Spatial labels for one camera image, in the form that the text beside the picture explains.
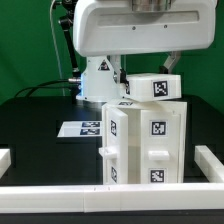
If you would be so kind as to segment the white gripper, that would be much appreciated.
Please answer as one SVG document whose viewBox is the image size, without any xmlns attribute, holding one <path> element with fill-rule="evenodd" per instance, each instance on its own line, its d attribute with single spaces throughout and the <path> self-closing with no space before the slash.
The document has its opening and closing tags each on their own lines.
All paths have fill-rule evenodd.
<svg viewBox="0 0 224 224">
<path fill-rule="evenodd" d="M 110 55 L 114 81 L 129 88 L 121 56 L 169 52 L 160 74 L 171 74 L 184 50 L 203 49 L 214 40 L 217 0 L 78 0 L 73 43 L 82 56 Z"/>
</svg>

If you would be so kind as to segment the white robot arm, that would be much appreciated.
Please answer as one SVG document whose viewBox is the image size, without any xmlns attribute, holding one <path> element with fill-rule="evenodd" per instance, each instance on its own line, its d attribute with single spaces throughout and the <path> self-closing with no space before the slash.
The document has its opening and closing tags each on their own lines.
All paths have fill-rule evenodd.
<svg viewBox="0 0 224 224">
<path fill-rule="evenodd" d="M 78 0 L 73 44 L 87 59 L 79 98 L 94 102 L 179 98 L 178 75 L 129 75 L 121 68 L 120 57 L 169 52 L 165 68 L 170 70 L 182 51 L 211 45 L 216 5 L 217 0 Z"/>
</svg>

